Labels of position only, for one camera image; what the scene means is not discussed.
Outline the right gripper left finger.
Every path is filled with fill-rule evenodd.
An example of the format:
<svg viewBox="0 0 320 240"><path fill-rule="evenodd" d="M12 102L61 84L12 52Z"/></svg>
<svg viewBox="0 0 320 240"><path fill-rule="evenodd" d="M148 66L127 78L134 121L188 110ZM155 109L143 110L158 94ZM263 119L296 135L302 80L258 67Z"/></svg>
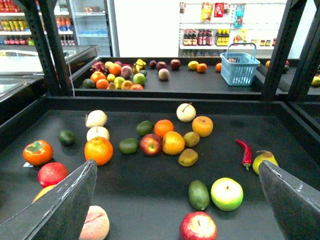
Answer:
<svg viewBox="0 0 320 240"><path fill-rule="evenodd" d="M90 159L31 205L0 225L2 240L77 240L93 199L96 161Z"/></svg>

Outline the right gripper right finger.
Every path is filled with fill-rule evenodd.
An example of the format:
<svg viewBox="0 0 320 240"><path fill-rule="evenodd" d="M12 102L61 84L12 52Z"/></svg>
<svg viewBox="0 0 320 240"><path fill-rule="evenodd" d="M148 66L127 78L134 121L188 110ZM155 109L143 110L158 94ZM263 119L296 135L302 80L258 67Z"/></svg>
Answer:
<svg viewBox="0 0 320 240"><path fill-rule="evenodd" d="M320 192L264 160L258 167L265 199L286 240L320 238Z"/></svg>

